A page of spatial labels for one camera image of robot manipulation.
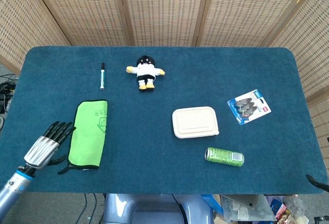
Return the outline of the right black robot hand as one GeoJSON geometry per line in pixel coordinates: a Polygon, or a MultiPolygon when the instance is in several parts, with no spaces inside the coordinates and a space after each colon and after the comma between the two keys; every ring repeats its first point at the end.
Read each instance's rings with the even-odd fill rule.
{"type": "Polygon", "coordinates": [[[306,175],[308,181],[318,189],[329,192],[329,185],[325,183],[317,182],[311,175],[306,175]]]}

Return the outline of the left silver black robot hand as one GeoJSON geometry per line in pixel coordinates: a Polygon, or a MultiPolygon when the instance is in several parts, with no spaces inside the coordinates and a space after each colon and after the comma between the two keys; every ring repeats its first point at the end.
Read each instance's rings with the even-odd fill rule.
{"type": "Polygon", "coordinates": [[[66,159],[66,155],[58,159],[52,157],[75,129],[72,122],[54,122],[24,156],[26,166],[34,170],[41,170],[46,166],[62,163],[66,159]]]}

